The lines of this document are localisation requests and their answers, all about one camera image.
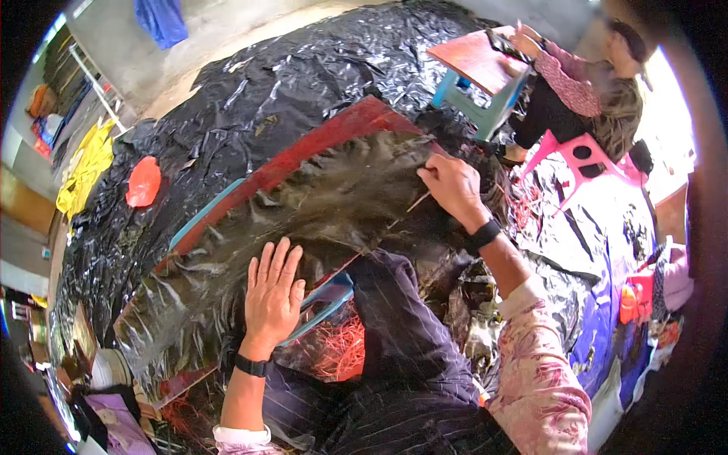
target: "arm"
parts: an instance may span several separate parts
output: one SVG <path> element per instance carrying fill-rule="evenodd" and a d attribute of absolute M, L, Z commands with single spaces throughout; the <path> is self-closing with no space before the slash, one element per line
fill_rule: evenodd
<path fill-rule="evenodd" d="M 417 173 L 432 196 L 474 234 L 491 214 L 480 200 L 480 176 L 460 159 L 433 155 Z M 502 364 L 488 410 L 525 454 L 585 453 L 591 403 L 561 349 L 543 285 L 505 234 L 479 250 L 507 297 Z"/>
<path fill-rule="evenodd" d="M 586 117 L 601 114 L 601 99 L 589 81 L 577 81 L 563 72 L 558 59 L 542 50 L 538 44 L 524 33 L 517 33 L 511 38 L 513 47 L 525 55 L 535 59 L 536 71 L 543 75 L 549 86 L 563 103 Z"/>
<path fill-rule="evenodd" d="M 561 69 L 566 75 L 576 81 L 585 81 L 586 74 L 584 71 L 584 64 L 586 60 L 576 55 L 569 54 L 567 51 L 561 49 L 553 41 L 544 40 L 546 46 L 546 52 L 553 56 L 561 64 Z"/>
<path fill-rule="evenodd" d="M 563 71 L 572 79 L 577 81 L 583 81 L 586 79 L 584 75 L 584 64 L 586 63 L 586 60 L 583 58 L 569 54 L 555 43 L 544 39 L 543 36 L 539 35 L 538 32 L 526 24 L 520 24 L 516 29 L 516 33 L 526 35 L 536 43 L 544 44 L 546 46 L 546 52 L 556 57 L 558 62 L 561 64 L 561 69 L 563 69 Z"/>
<path fill-rule="evenodd" d="M 293 284 L 293 277 L 303 249 L 297 246 L 288 254 L 289 248 L 290 240 L 283 237 L 277 248 L 266 244 L 259 265 L 257 258 L 250 261 L 245 294 L 248 332 L 238 353 L 254 362 L 268 360 L 298 323 L 306 283 L 299 280 Z M 270 443 L 270 429 L 263 424 L 265 385 L 265 378 L 233 369 L 220 425 L 213 429 L 220 454 L 285 453 Z"/>

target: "pink plastic stool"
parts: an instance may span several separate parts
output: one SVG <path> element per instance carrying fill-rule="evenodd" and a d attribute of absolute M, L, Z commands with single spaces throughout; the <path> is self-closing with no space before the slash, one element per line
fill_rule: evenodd
<path fill-rule="evenodd" d="M 591 150 L 591 154 L 584 159 L 575 157 L 574 149 L 580 146 L 588 147 Z M 561 206 L 553 214 L 553 216 L 555 216 L 556 213 L 558 213 L 559 211 L 563 212 L 567 209 L 569 203 L 571 202 L 571 198 L 574 197 L 574 195 L 577 193 L 577 189 L 579 189 L 581 185 L 589 183 L 595 178 L 601 177 L 602 175 L 615 175 L 627 185 L 635 186 L 637 188 L 641 188 L 642 183 L 647 180 L 646 176 L 642 178 L 644 174 L 640 173 L 639 171 L 638 174 L 640 178 L 630 178 L 629 176 L 625 175 L 625 173 L 622 172 L 621 169 L 619 169 L 616 165 L 614 165 L 614 163 L 607 157 L 607 155 L 604 153 L 604 151 L 602 151 L 601 147 L 596 143 L 594 138 L 592 138 L 589 133 L 586 132 L 584 133 L 584 135 L 581 135 L 575 139 L 571 139 L 570 141 L 565 143 L 558 143 L 556 138 L 553 137 L 551 130 L 547 130 L 544 134 L 544 137 L 541 140 L 541 146 L 539 147 L 539 150 L 536 152 L 534 157 L 529 160 L 529 163 L 526 165 L 526 169 L 523 170 L 519 179 L 526 177 L 534 169 L 534 167 L 536 167 L 536 165 L 541 162 L 542 159 L 551 155 L 555 151 L 560 153 L 561 156 L 566 160 L 566 164 L 569 166 L 569 169 L 574 174 L 575 182 L 574 189 L 571 190 L 571 194 L 561 203 Z M 594 178 L 585 177 L 579 170 L 580 167 L 596 165 L 598 163 L 602 163 L 606 170 Z"/>

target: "person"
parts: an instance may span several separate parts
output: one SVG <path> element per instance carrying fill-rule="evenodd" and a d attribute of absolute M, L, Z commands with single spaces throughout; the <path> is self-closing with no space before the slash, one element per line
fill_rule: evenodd
<path fill-rule="evenodd" d="M 483 231 L 492 217 L 475 169 L 436 154 L 418 174 L 469 234 Z M 238 360 L 268 361 L 298 322 L 305 282 L 294 274 L 303 250 L 289 249 L 283 237 L 250 262 Z M 236 361 L 213 429 L 219 453 L 284 453 L 272 433 L 327 454 L 585 453 L 590 400 L 563 353 L 541 278 L 502 232 L 478 253 L 508 321 L 499 338 L 499 386 L 484 407 L 468 360 L 418 297 L 410 262 L 375 250 L 347 267 L 365 328 L 361 377 L 324 383 L 272 363 L 259 377 Z"/>
<path fill-rule="evenodd" d="M 614 163 L 630 151 L 642 117 L 636 75 L 642 72 L 647 51 L 629 25 L 611 20 L 607 27 L 606 60 L 599 62 L 569 54 L 527 25 L 516 30 L 511 42 L 534 59 L 539 76 L 526 117 L 511 124 L 515 144 L 495 144 L 502 164 L 523 163 L 546 130 L 559 143 L 588 132 Z"/>

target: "woman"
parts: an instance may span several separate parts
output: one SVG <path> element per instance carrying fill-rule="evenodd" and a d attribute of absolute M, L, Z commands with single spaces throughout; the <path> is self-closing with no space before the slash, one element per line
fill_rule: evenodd
<path fill-rule="evenodd" d="M 612 20 L 607 26 L 607 60 L 600 62 L 569 54 L 527 25 L 517 29 L 511 42 L 535 60 L 539 78 L 526 118 L 513 124 L 515 144 L 496 146 L 503 164 L 523 163 L 526 152 L 546 130 L 560 143 L 588 132 L 615 163 L 630 150 L 642 117 L 635 76 L 647 51 L 629 25 Z"/>

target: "pinstriped fabric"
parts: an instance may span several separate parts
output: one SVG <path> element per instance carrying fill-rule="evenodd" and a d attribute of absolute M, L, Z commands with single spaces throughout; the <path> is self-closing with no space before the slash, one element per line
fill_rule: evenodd
<path fill-rule="evenodd" d="M 477 407 L 469 362 L 419 300 L 409 261 L 377 250 L 347 271 L 365 327 L 362 377 L 322 383 L 277 366 L 264 395 L 273 434 L 324 454 L 511 451 L 505 432 Z"/>

